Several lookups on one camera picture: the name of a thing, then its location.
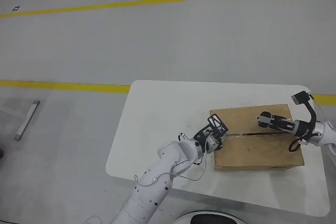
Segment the black cable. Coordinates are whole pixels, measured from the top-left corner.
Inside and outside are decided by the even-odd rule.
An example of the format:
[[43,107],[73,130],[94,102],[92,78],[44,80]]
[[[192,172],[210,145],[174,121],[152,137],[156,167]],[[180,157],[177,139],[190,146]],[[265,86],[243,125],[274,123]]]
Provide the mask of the black cable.
[[10,223],[10,224],[19,224],[19,223],[17,223],[17,222],[7,222],[7,221],[4,221],[4,220],[0,220],[0,222]]
[[292,149],[292,146],[294,144],[296,144],[296,142],[300,141],[300,140],[303,140],[303,137],[300,137],[300,138],[296,138],[294,141],[292,141],[289,145],[289,152],[295,152],[296,150],[298,150],[298,148],[301,146],[301,144],[297,144],[297,146]]
[[[319,134],[315,133],[315,134],[312,134],[311,137],[313,137],[313,136],[318,136],[318,135],[319,135]],[[300,141],[300,140],[303,140],[303,139],[309,139],[309,138],[306,138],[306,136],[296,138],[294,141],[292,141],[292,142],[290,143],[290,145],[289,145],[289,152],[295,152],[295,151],[297,151],[298,148],[301,146],[301,144],[297,144],[297,146],[296,146],[294,149],[292,149],[292,146],[293,146],[294,144],[296,144],[296,142],[298,142],[298,141]]]

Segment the white table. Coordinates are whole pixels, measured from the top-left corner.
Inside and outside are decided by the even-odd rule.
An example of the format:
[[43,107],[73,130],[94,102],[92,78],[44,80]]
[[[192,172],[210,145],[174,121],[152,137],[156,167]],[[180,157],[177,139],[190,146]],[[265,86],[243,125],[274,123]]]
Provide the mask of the white table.
[[[291,96],[303,86],[171,81],[135,81],[131,88],[107,160],[111,176],[133,180],[158,160],[157,149],[176,140],[180,132],[191,138],[207,125],[211,109],[288,104],[294,119],[309,120],[303,105]],[[321,150],[302,146],[305,166],[286,171],[216,172],[213,155],[198,182],[175,178],[175,189],[237,200],[322,217],[330,210]],[[196,178],[200,167],[184,175]]]

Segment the wooden box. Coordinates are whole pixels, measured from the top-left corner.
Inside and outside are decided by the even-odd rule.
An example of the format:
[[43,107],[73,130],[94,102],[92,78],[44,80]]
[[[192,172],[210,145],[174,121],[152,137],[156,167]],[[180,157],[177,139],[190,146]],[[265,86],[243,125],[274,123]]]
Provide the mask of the wooden box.
[[263,111],[291,119],[287,104],[211,110],[229,129],[223,148],[214,152],[215,170],[285,170],[304,165],[300,148],[288,151],[296,137],[258,126]]

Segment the white cable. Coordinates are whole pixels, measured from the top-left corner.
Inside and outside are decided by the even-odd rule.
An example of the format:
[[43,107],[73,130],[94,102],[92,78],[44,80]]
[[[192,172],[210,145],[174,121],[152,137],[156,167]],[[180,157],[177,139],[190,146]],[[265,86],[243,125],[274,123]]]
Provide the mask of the white cable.
[[[213,134],[213,133],[210,133],[210,134],[207,136],[207,138],[206,138],[206,143],[204,144],[204,148],[205,148],[206,154],[207,154],[207,142],[208,142],[208,138],[209,138],[212,134]],[[186,176],[181,176],[181,175],[178,175],[178,174],[173,174],[172,172],[164,172],[164,173],[162,173],[162,174],[160,174],[159,176],[156,177],[156,181],[155,181],[155,182],[152,182],[152,183],[147,184],[147,185],[140,184],[137,175],[134,176],[134,180],[137,182],[137,184],[138,184],[139,186],[151,186],[151,185],[155,184],[156,182],[158,182],[158,179],[159,179],[160,176],[162,176],[162,175],[164,175],[164,174],[170,174],[170,175],[175,176],[175,177],[184,178],[184,179],[191,180],[191,181],[198,181],[198,180],[200,180],[200,179],[203,177],[203,175],[204,175],[204,173],[205,173],[205,171],[206,171],[206,169],[207,169],[207,155],[205,156],[204,163],[205,163],[205,164],[204,164],[204,170],[203,170],[201,176],[200,176],[198,179],[191,179],[191,178],[188,178],[188,177],[186,177]]]

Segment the wire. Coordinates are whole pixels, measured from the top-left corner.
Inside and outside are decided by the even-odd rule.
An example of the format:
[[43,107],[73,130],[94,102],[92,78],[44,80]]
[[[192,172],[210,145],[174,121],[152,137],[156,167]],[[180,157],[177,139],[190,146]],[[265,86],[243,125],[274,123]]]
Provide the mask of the wire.
[[[313,136],[318,136],[318,135],[319,135],[319,134],[315,133],[315,134],[312,134],[311,137],[313,137]],[[298,138],[296,138],[294,141],[292,141],[292,142],[290,143],[290,145],[289,145],[289,152],[295,152],[295,151],[297,151],[298,148],[301,146],[301,144],[297,144],[297,146],[296,146],[293,150],[292,150],[292,146],[293,146],[294,144],[296,144],[296,142],[301,141],[301,140],[303,140],[303,139],[305,139],[304,136],[303,136],[303,137],[298,137]]]
[[10,224],[18,224],[17,222],[8,222],[8,221],[4,221],[4,220],[0,220],[0,222],[10,223]]
[[[206,138],[206,143],[204,144],[204,149],[205,149],[206,152],[207,152],[207,142],[208,142],[208,138],[209,138],[212,134],[213,134],[213,133],[210,133],[210,134],[207,136],[207,138]],[[162,174],[160,174],[159,176],[156,177],[156,180],[155,180],[155,181],[153,181],[152,183],[147,184],[147,185],[140,184],[137,175],[134,176],[134,180],[137,182],[137,184],[138,184],[139,186],[143,186],[143,187],[151,186],[151,185],[155,184],[156,182],[158,182],[159,177],[161,177],[161,176],[164,175],[164,174],[170,174],[170,175],[172,175],[172,176],[174,176],[174,177],[184,178],[184,179],[191,180],[191,181],[198,181],[198,180],[200,180],[200,179],[203,177],[203,175],[204,175],[204,173],[206,172],[206,169],[207,169],[207,155],[206,155],[204,158],[205,158],[205,159],[204,159],[204,163],[205,163],[205,164],[204,164],[204,170],[203,170],[202,174],[200,175],[200,177],[199,177],[198,179],[191,179],[191,178],[188,178],[188,177],[186,177],[186,176],[181,176],[181,175],[178,175],[178,174],[173,174],[172,172],[163,172]]]
[[102,219],[99,216],[91,216],[90,218],[88,218],[83,224],[86,224],[90,219],[92,218],[98,218],[100,220],[100,223],[102,224]]
[[297,144],[297,146],[296,146],[294,149],[292,149],[292,146],[293,146],[294,144],[296,144],[296,142],[298,142],[298,141],[300,141],[300,140],[303,140],[303,137],[296,138],[294,141],[292,141],[292,142],[290,143],[290,145],[289,145],[289,152],[295,152],[295,151],[298,150],[298,148],[301,146],[301,144]]

